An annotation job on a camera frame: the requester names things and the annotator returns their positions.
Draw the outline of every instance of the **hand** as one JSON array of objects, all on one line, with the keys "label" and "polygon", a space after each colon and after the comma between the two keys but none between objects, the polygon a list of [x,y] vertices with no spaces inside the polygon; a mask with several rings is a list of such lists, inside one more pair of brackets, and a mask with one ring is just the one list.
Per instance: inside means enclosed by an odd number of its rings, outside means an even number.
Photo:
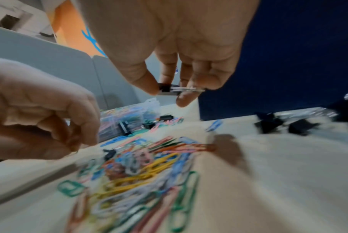
[{"label": "hand", "polygon": [[0,159],[59,159],[81,143],[95,145],[99,117],[81,86],[0,59]]},{"label": "hand", "polygon": [[[218,89],[234,73],[242,42],[259,0],[74,0],[93,36],[131,84],[159,92],[145,59],[161,61],[161,83],[174,78],[178,54],[180,86]],[[198,97],[182,93],[187,106]]]}]

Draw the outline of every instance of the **pile of paper clips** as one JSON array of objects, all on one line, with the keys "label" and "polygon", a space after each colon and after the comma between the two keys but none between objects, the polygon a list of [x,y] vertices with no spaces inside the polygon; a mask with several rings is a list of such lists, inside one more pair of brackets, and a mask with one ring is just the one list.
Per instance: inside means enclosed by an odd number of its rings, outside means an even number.
[{"label": "pile of paper clips", "polygon": [[101,160],[90,160],[58,190],[77,197],[66,232],[154,233],[168,215],[172,232],[188,224],[199,174],[196,152],[214,151],[187,137],[133,138]]}]

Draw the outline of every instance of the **wooden table surface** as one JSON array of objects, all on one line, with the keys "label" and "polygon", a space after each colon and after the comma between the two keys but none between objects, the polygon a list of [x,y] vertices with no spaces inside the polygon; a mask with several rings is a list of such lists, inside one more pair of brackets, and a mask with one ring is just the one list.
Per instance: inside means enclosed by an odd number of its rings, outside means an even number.
[{"label": "wooden table surface", "polygon": [[[166,113],[184,122],[143,136],[187,136],[218,146],[196,157],[193,170],[201,178],[184,232],[348,232],[348,146],[286,132],[259,135],[255,116],[225,119],[206,133],[212,121],[199,121],[197,102],[164,106]],[[346,124],[325,127],[348,131]],[[75,177],[75,163],[102,155],[94,146],[58,161],[1,162],[0,233],[63,232],[75,199],[58,192],[57,184]],[[169,232],[166,224],[157,232]]]}]

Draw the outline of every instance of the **dark blue panel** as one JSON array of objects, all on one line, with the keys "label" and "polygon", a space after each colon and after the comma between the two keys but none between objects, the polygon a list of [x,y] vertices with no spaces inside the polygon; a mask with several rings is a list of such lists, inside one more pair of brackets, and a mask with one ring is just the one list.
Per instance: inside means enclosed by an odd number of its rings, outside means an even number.
[{"label": "dark blue panel", "polygon": [[348,0],[263,0],[235,73],[201,120],[315,107],[348,93]]}]

